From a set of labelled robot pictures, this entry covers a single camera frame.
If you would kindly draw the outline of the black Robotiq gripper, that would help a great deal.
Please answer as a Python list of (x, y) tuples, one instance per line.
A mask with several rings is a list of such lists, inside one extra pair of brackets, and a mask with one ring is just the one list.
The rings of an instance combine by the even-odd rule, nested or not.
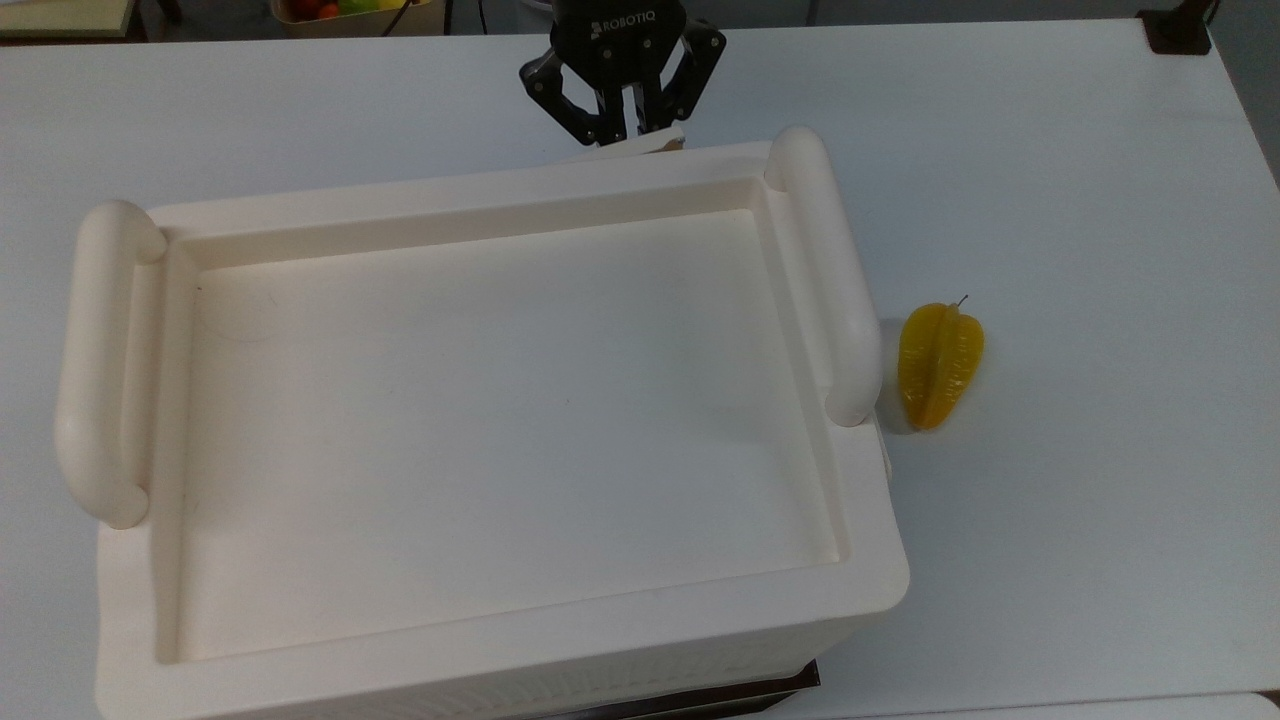
[[(553, 1), (550, 49), (518, 70), (526, 95), (582, 146), (623, 140), (622, 87), (640, 85), (640, 132), (692, 114), (726, 46), (681, 1)], [(568, 67), (593, 91), (594, 113), (564, 94)]]

